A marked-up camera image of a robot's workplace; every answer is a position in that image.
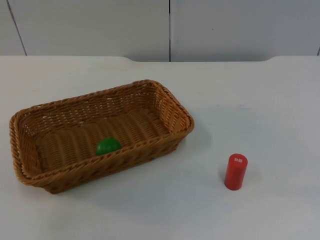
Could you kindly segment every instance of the white wall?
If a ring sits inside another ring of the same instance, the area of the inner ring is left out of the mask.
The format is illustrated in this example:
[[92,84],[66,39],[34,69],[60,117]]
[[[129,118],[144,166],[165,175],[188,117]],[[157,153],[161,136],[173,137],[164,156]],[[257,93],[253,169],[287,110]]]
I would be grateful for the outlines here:
[[28,55],[169,60],[168,0],[10,0]]
[[6,0],[0,0],[0,55],[24,55]]
[[320,0],[171,0],[172,61],[316,55]]

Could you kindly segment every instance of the table surface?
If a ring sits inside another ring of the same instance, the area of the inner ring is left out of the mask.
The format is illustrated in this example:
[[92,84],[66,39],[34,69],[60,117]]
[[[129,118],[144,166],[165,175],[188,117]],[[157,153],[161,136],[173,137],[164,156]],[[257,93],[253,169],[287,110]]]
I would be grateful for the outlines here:
[[[0,77],[3,239],[319,239],[320,57],[1,56]],[[18,182],[15,112],[142,79],[164,84],[194,117],[175,152],[57,195]],[[239,191],[223,183],[233,153],[248,159]]]

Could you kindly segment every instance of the red cylinder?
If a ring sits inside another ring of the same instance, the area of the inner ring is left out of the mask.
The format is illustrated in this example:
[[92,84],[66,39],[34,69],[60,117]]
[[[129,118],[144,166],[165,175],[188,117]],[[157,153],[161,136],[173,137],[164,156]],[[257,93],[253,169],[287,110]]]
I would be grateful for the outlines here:
[[229,157],[228,167],[225,172],[224,185],[230,190],[239,190],[245,177],[248,160],[239,153]]

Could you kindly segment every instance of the green ball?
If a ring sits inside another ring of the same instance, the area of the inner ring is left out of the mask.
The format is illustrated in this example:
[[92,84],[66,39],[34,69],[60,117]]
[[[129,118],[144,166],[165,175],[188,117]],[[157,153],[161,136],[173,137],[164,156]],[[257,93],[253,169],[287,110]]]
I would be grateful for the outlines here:
[[96,146],[95,155],[101,156],[115,152],[119,149],[122,149],[120,142],[115,138],[108,137],[98,143]]

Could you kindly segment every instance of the woven basket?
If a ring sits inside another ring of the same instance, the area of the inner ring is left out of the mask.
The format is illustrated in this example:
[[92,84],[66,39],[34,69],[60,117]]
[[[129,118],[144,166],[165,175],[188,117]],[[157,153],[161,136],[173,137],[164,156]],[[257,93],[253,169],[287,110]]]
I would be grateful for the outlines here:
[[[194,120],[168,89],[142,80],[23,109],[9,126],[17,178],[57,194],[171,153]],[[96,156],[103,138],[122,149]]]

